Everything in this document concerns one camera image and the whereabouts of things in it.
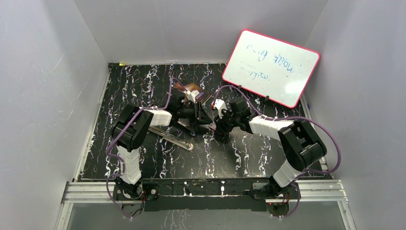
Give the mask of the beige stapler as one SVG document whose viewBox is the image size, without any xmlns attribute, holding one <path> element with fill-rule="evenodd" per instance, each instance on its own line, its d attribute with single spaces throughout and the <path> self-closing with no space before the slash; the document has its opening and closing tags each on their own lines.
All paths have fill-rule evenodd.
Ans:
<svg viewBox="0 0 406 230">
<path fill-rule="evenodd" d="M 166 131 L 164 131 L 156 126 L 150 126 L 148 130 L 154 134 L 161 136 L 164 140 L 166 140 L 172 144 L 175 144 L 185 150 L 188 150 L 188 151 L 193 150 L 194 145 L 192 143 L 187 142 L 178 137 L 175 137 L 174 135 L 167 133 Z"/>
</svg>

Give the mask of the red white staple box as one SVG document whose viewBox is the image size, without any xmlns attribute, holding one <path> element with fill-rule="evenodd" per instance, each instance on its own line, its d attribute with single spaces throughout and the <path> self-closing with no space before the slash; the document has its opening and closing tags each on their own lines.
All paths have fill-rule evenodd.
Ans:
<svg viewBox="0 0 406 230">
<path fill-rule="evenodd" d="M 211 129 L 211 130 L 213 130 L 213 131 L 215 131 L 215 130 L 216 130 L 216 124 L 215 124 L 215 123 L 211 123 L 211 124 L 208 126 L 208 128 Z"/>
</svg>

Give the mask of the black stapler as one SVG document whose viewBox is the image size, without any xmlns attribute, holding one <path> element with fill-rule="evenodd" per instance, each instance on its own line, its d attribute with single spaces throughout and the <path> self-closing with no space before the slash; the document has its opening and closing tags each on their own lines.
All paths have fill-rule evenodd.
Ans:
<svg viewBox="0 0 406 230">
<path fill-rule="evenodd" d="M 203 135 L 205 130 L 201 126 L 190 123 L 187 119 L 179 119 L 173 124 L 177 129 L 183 131 L 186 135 L 195 138 L 198 135 Z"/>
</svg>

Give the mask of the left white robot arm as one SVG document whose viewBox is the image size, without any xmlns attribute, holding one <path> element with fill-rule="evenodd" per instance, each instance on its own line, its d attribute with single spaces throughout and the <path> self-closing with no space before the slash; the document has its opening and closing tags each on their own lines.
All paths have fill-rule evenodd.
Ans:
<svg viewBox="0 0 406 230">
<path fill-rule="evenodd" d="M 124 197 L 139 199 L 142 196 L 139 148 L 149 128 L 185 128 L 178 123 L 180 119 L 187 119 L 192 125 L 207 125 L 212 121 L 201 102 L 193 102 L 184 96 L 171 98 L 165 108 L 143 109 L 130 103 L 124 107 L 111 129 L 121 162 L 121 176 L 115 179 L 115 184 Z"/>
</svg>

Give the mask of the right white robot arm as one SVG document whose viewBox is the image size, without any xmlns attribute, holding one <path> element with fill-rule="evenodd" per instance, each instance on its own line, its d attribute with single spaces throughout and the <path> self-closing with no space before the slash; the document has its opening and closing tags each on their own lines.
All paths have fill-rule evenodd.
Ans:
<svg viewBox="0 0 406 230">
<path fill-rule="evenodd" d="M 254 199 L 268 197 L 283 198 L 294 180 L 327 153 L 325 144 L 309 121 L 276 121 L 265 115 L 253 113 L 245 99 L 237 98 L 227 109 L 223 100 L 216 99 L 212 109 L 218 115 L 214 118 L 214 132 L 224 137 L 235 127 L 250 134 L 264 135 L 279 141 L 286 160 L 261 188 L 253 188 L 244 194 Z"/>
</svg>

